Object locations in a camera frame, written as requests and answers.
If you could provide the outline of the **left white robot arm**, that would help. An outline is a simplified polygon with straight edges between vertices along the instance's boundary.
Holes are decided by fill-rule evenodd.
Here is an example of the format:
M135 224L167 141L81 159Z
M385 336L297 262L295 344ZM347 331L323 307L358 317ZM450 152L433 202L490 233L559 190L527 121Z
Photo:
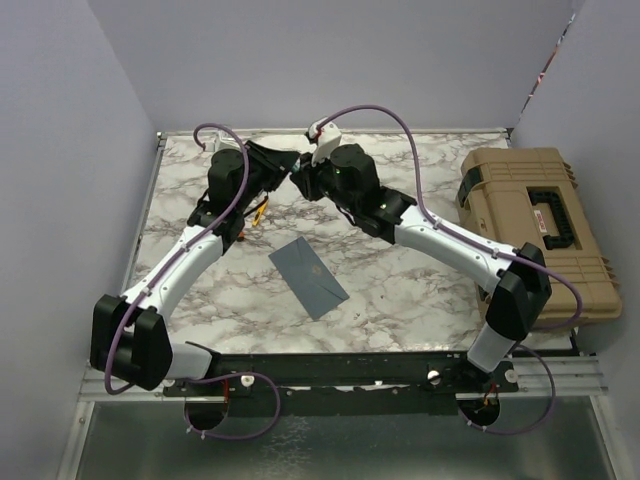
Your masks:
M179 239L142 280L125 292L103 295L94 306L90 364L133 386L152 390L165 380L186 380L206 395L220 385L215 352L176 344L167 322L195 281L238 239L249 206L275 191L299 158L253 141L213 153L208 187Z

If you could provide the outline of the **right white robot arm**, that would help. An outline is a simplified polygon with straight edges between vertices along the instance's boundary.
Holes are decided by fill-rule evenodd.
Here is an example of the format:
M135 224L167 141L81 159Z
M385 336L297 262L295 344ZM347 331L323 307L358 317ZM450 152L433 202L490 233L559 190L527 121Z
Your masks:
M364 233L465 273L488 294L485 324L459 378L472 391L491 384L498 364L532 331L552 293L541 250L488 240L423 213L414 198L380 183L373 158L357 144L337 148L319 164L303 155L291 180L305 199L331 200Z

